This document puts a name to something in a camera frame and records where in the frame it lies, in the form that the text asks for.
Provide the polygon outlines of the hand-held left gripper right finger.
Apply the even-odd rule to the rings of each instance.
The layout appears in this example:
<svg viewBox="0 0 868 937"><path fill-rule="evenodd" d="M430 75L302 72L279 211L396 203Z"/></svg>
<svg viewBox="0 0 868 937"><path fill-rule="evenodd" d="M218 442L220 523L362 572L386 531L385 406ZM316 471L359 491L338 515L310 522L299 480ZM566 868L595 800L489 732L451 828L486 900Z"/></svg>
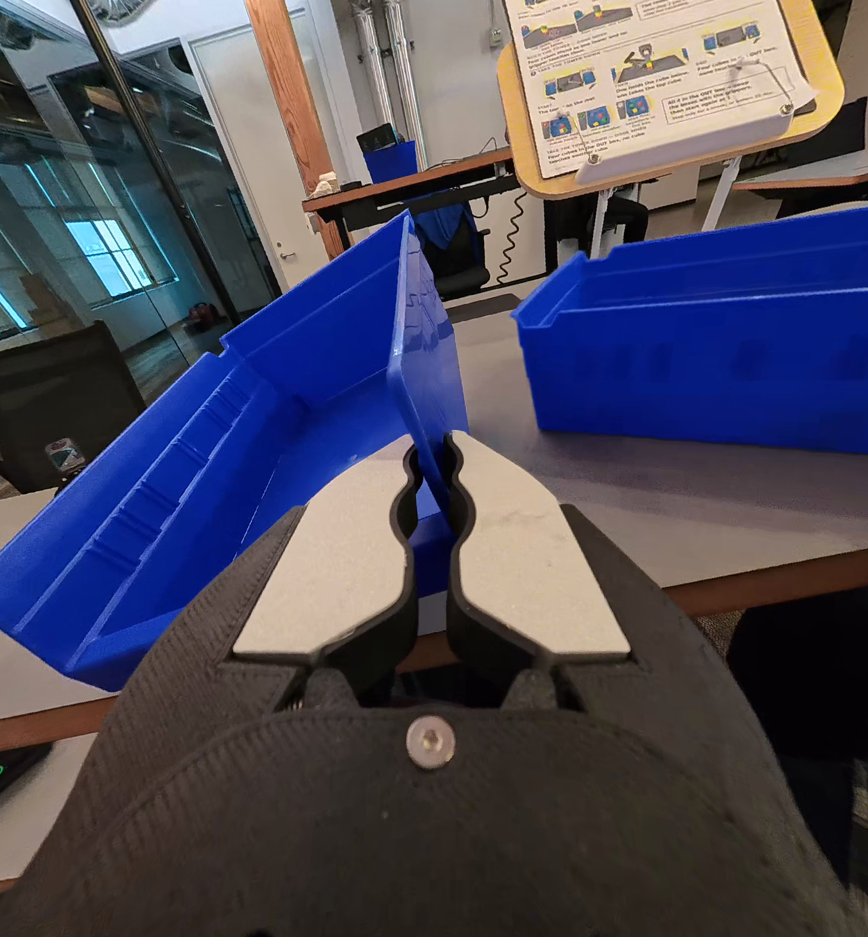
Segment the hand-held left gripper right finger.
<svg viewBox="0 0 868 937"><path fill-rule="evenodd" d="M444 439L443 466L455 533L446 633L459 660L498 684L627 662L629 639L554 494L465 431Z"/></svg>

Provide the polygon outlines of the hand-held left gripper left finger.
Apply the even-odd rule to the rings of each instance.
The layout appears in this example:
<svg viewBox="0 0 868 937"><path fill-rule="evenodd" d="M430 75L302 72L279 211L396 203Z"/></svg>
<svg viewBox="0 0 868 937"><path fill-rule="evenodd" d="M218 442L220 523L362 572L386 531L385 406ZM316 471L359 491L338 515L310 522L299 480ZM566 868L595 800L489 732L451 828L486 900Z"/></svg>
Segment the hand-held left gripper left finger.
<svg viewBox="0 0 868 937"><path fill-rule="evenodd" d="M418 596L409 539L417 451L403 435L314 495L232 646L238 660L342 673L365 693L412 650Z"/></svg>

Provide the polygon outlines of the blue plastic bin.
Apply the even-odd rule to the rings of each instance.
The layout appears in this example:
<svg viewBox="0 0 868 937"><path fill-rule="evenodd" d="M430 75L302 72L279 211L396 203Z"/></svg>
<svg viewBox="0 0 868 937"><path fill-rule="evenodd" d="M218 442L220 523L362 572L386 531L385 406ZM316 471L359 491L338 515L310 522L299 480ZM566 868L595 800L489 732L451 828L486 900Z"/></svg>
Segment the blue plastic bin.
<svg viewBox="0 0 868 937"><path fill-rule="evenodd" d="M119 691L213 579L290 509L409 435L422 598L455 541L435 478L468 429L455 333L404 212L232 329L0 551L0 631Z"/></svg>
<svg viewBox="0 0 868 937"><path fill-rule="evenodd" d="M868 454L868 203L579 253L513 318L543 430Z"/></svg>

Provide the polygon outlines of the dark background desk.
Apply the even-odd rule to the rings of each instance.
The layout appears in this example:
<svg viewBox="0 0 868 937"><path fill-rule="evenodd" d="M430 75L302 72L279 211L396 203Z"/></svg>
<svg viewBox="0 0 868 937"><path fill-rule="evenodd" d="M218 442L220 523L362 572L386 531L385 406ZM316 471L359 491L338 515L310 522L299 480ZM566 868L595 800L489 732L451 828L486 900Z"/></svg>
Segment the dark background desk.
<svg viewBox="0 0 868 937"><path fill-rule="evenodd" d="M445 162L383 183L360 184L302 202L307 214L336 229L343 250L358 230L380 226L406 210L420 213L453 204L485 203L521 189L509 146Z"/></svg>

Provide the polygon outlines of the black office chair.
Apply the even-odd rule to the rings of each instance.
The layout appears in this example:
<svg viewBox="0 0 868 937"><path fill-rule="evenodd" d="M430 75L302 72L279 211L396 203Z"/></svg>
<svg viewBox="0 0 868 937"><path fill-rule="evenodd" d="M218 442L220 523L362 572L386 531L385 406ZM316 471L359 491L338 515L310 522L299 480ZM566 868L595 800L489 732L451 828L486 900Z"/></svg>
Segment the black office chair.
<svg viewBox="0 0 868 937"><path fill-rule="evenodd" d="M476 218L475 227L473 236L460 231L446 251L432 245L421 248L441 299L471 295L485 287L490 279L485 251L489 231L477 228Z"/></svg>

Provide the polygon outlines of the blue jacket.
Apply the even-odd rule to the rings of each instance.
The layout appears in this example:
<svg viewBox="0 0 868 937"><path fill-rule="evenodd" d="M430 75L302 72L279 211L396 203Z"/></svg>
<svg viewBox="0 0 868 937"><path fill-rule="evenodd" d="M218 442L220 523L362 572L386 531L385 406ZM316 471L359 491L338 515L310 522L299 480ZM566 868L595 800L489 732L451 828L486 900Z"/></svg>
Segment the blue jacket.
<svg viewBox="0 0 868 937"><path fill-rule="evenodd" d="M411 209L415 234L422 249L431 245L440 251L450 248L452 241L462 231L473 236L475 217L468 202L451 204L426 212Z"/></svg>

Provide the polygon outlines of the white door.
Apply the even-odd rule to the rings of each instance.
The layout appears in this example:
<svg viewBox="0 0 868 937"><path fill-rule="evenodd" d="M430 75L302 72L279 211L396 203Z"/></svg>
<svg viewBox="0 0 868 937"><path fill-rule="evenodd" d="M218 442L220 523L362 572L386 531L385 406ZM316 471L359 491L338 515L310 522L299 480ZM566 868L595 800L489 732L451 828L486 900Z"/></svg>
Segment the white door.
<svg viewBox="0 0 868 937"><path fill-rule="evenodd" d="M274 281L275 293L279 296L288 284L243 162L243 143L250 143L251 138L242 126L245 105L242 103L240 79L248 75L249 67L244 64L241 52L248 44L245 36L252 33L250 24L237 24L204 35L193 30L182 34L179 39L248 209Z"/></svg>

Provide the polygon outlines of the small blue bin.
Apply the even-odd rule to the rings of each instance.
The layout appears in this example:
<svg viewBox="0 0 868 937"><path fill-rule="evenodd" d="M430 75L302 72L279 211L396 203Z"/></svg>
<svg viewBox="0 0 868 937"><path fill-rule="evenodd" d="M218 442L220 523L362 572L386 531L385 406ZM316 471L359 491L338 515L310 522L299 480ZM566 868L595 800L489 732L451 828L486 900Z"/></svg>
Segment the small blue bin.
<svg viewBox="0 0 868 937"><path fill-rule="evenodd" d="M417 174L416 142L406 140L363 154L372 184L382 184Z"/></svg>

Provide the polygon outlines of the wooden pillar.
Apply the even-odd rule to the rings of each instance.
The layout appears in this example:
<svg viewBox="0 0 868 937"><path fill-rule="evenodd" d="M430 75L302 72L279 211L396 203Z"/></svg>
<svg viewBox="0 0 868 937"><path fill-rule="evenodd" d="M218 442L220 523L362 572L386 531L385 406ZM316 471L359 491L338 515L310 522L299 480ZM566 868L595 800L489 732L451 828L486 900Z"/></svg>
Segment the wooden pillar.
<svg viewBox="0 0 868 937"><path fill-rule="evenodd" d="M247 1L250 23L307 196L334 170L310 81L284 1Z"/></svg>

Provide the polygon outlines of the wooden background table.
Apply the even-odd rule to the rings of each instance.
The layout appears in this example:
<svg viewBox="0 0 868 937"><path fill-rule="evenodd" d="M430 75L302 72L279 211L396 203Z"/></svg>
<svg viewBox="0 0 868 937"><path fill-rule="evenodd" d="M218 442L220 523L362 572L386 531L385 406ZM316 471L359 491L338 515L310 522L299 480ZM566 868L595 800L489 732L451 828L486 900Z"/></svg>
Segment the wooden background table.
<svg viewBox="0 0 868 937"><path fill-rule="evenodd" d="M777 218L868 204L868 147L740 179L732 189L779 201Z"/></svg>

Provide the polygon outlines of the printed instruction sheet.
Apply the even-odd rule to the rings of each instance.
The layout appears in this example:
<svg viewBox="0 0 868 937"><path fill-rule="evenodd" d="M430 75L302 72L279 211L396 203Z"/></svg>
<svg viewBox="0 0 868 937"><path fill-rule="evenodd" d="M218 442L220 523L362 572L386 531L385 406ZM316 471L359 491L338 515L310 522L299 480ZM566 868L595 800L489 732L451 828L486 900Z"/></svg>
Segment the printed instruction sheet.
<svg viewBox="0 0 868 937"><path fill-rule="evenodd" d="M814 100L778 2L503 6L545 180L760 143Z"/></svg>

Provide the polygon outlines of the white wooden book stand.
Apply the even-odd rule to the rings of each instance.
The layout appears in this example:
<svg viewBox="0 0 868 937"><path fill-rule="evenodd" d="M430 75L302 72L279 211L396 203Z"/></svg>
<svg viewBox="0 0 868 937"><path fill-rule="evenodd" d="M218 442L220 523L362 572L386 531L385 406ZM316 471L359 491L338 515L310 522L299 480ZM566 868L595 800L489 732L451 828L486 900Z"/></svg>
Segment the white wooden book stand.
<svg viewBox="0 0 868 937"><path fill-rule="evenodd" d="M514 42L510 42L498 57L497 77L511 149L510 159L520 187L545 203L556 203L579 195L593 195L596 198L597 216L589 256L596 259L601 257L603 248L612 249L616 244L613 240L604 242L602 234L604 208L616 188L641 182L651 174L659 178L689 167L698 168L709 162L722 161L720 181L701 228L703 232L715 230L744 156L811 138L833 120L843 105L843 80L814 4L810 1L783 1L779 3L779 8L791 38L793 51L803 68L806 81L813 89L814 111L808 111L806 106L802 106L787 128L768 131L766 137L757 137L752 142L716 143L711 150L701 155L664 157L661 163L653 164L649 168L610 174L585 185L578 184L577 176L573 172L553 179L545 179L542 176L516 47Z"/></svg>

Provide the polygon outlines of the silver duct pipe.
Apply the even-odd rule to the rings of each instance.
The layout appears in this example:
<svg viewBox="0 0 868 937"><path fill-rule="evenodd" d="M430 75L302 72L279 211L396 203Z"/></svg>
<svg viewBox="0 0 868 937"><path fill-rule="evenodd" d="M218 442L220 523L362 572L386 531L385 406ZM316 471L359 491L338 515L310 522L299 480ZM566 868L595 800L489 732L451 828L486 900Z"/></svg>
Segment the silver duct pipe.
<svg viewBox="0 0 868 937"><path fill-rule="evenodd" d="M383 8L406 127L415 144L417 167L421 171L428 170L427 147L413 77L411 44L405 31L403 11L398 1L384 1Z"/></svg>
<svg viewBox="0 0 868 937"><path fill-rule="evenodd" d="M382 61L381 44L372 2L351 1L351 10L360 43L363 65L369 77L378 123L388 123L394 127L392 102Z"/></svg>

